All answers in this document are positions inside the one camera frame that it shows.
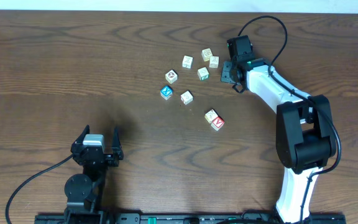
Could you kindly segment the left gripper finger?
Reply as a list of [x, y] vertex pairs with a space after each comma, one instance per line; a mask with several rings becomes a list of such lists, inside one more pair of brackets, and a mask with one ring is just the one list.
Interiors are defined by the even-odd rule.
[[113, 153], [115, 153], [117, 155], [122, 154], [122, 146], [121, 146], [121, 142], [119, 140], [118, 127], [114, 128], [111, 149], [112, 149]]
[[87, 124], [84, 128], [84, 130], [82, 131], [82, 133], [77, 137], [77, 139], [75, 140], [74, 144], [76, 145], [82, 145], [84, 138], [87, 134], [90, 133], [90, 126]]

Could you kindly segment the red letter block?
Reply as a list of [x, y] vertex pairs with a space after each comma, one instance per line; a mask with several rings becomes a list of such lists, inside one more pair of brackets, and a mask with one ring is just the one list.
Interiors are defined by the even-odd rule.
[[216, 131], [219, 131], [223, 127], [223, 125], [224, 125], [224, 120], [222, 118], [220, 118], [219, 116], [216, 117], [211, 122], [211, 127], [213, 129], [215, 129]]

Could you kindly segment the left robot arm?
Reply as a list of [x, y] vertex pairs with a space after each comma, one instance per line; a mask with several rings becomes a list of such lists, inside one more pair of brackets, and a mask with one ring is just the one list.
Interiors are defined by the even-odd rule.
[[114, 215], [101, 208], [101, 199], [110, 167], [124, 158], [119, 131], [114, 129], [111, 153], [104, 150], [104, 136], [91, 134], [87, 125], [71, 145], [73, 160], [83, 172], [71, 176], [65, 184], [67, 207], [65, 223], [115, 223]]

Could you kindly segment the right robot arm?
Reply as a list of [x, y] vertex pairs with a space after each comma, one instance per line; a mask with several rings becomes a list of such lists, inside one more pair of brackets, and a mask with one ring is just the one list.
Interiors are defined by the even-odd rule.
[[314, 183], [337, 150], [329, 101], [298, 90], [268, 60], [256, 58], [248, 36], [227, 40], [227, 47], [222, 82], [256, 94], [276, 114], [276, 150], [285, 168], [275, 206], [280, 222], [309, 222]]

